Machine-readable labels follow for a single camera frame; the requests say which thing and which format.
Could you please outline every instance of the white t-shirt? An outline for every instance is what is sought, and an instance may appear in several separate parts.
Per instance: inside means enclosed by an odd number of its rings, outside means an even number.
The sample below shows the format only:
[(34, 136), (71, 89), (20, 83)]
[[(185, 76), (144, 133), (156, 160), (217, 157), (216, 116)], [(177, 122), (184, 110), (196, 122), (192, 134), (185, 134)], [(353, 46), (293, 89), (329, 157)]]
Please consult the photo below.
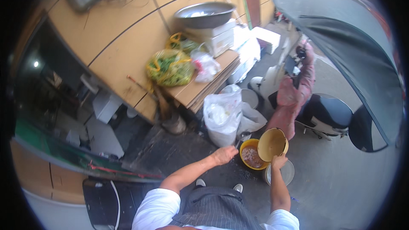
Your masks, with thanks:
[[(180, 197), (177, 193), (157, 188), (149, 191), (136, 212), (132, 230), (155, 230), (167, 226), (180, 209)], [(265, 224), (265, 230), (299, 230), (297, 217), (286, 210), (273, 211)], [(223, 230), (211, 226), (193, 226), (202, 230)]]

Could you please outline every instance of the yellow bowl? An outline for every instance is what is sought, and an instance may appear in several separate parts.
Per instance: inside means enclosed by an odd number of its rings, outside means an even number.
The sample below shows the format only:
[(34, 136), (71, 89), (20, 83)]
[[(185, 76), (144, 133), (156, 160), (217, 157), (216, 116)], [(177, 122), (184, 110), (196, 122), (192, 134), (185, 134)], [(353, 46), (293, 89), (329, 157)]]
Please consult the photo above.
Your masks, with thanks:
[(288, 151), (288, 140), (279, 128), (266, 130), (257, 146), (258, 156), (265, 162), (271, 162), (274, 156), (280, 156)]
[(243, 149), (244, 149), (245, 147), (249, 147), (249, 146), (255, 147), (255, 148), (257, 149), (258, 139), (251, 138), (251, 139), (249, 139), (249, 140), (247, 140), (247, 141), (244, 141), (243, 144), (241, 144), (239, 153), (240, 153), (240, 158), (241, 158), (241, 160), (243, 161), (243, 163), (244, 163), (247, 167), (249, 167), (250, 169), (253, 169), (253, 170), (256, 170), (256, 171), (264, 170), (265, 168), (267, 168), (267, 166), (268, 166), (268, 164), (269, 164), (268, 162), (264, 162), (264, 163), (262, 164), (262, 166), (260, 166), (259, 168), (254, 168), (254, 167), (249, 166), (249, 165), (243, 160), (243, 156), (241, 155), (241, 152), (243, 151)]

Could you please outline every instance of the gray canopy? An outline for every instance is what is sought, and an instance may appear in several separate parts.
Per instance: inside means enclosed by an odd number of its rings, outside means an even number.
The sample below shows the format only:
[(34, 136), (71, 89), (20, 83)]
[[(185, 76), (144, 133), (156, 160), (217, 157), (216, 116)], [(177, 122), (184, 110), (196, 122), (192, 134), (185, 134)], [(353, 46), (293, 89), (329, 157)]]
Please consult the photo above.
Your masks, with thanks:
[(335, 64), (388, 145), (403, 117), (392, 46), (378, 20), (354, 0), (273, 0), (276, 8)]

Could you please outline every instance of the plastic bucket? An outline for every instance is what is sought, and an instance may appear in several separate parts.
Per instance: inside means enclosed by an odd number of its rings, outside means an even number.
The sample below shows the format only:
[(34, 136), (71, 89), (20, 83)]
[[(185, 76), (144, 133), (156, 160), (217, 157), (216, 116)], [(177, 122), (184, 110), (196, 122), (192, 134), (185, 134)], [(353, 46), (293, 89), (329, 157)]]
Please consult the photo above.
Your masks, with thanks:
[(288, 140), (279, 128), (266, 130), (257, 146), (258, 156), (265, 162), (271, 162), (274, 156), (280, 156), (288, 151)]
[(249, 140), (244, 141), (243, 144), (241, 144), (239, 153), (240, 153), (240, 158), (241, 158), (241, 160), (243, 161), (243, 163), (244, 163), (247, 167), (249, 167), (250, 169), (257, 170), (257, 171), (259, 171), (259, 170), (264, 170), (265, 168), (267, 168), (267, 166), (268, 166), (268, 164), (269, 164), (268, 162), (264, 162), (264, 163), (262, 164), (262, 166), (260, 166), (259, 168), (254, 168), (254, 167), (249, 166), (249, 165), (244, 161), (243, 156), (241, 155), (241, 153), (242, 153), (242, 151), (243, 151), (243, 149), (244, 149), (245, 147), (249, 147), (249, 146), (252, 146), (252, 147), (257, 148), (257, 146), (258, 146), (258, 139), (251, 138), (251, 139), (249, 139)]
[(241, 100), (246, 102), (252, 107), (252, 109), (256, 109), (258, 106), (258, 95), (255, 91), (250, 89), (242, 89), (241, 90)]
[[(285, 185), (289, 185), (294, 178), (294, 165), (290, 160), (285, 162), (284, 166), (280, 169), (281, 177)], [(263, 179), (267, 184), (271, 185), (271, 163), (268, 164), (267, 168), (263, 170)]]

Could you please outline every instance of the red string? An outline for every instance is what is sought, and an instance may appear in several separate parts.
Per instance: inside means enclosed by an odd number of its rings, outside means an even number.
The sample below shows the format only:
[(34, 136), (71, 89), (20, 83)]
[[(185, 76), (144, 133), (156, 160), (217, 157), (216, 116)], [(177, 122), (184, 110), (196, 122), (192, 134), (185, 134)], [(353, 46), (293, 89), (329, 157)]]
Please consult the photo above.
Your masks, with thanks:
[(134, 172), (129, 172), (129, 171), (117, 171), (117, 170), (112, 170), (112, 169), (108, 169), (108, 168), (104, 168), (104, 167), (100, 167), (100, 166), (95, 166), (95, 165), (92, 164), (92, 160), (89, 162), (88, 166), (90, 166), (91, 169), (93, 169), (93, 170), (97, 169), (97, 170), (108, 171), (108, 172), (112, 172), (112, 173), (134, 175), (134, 176), (138, 176), (138, 177), (140, 177), (140, 178), (145, 178), (145, 177), (162, 178), (162, 176), (160, 176), (160, 175), (154, 175), (154, 174), (139, 174), (139, 173), (134, 173)]

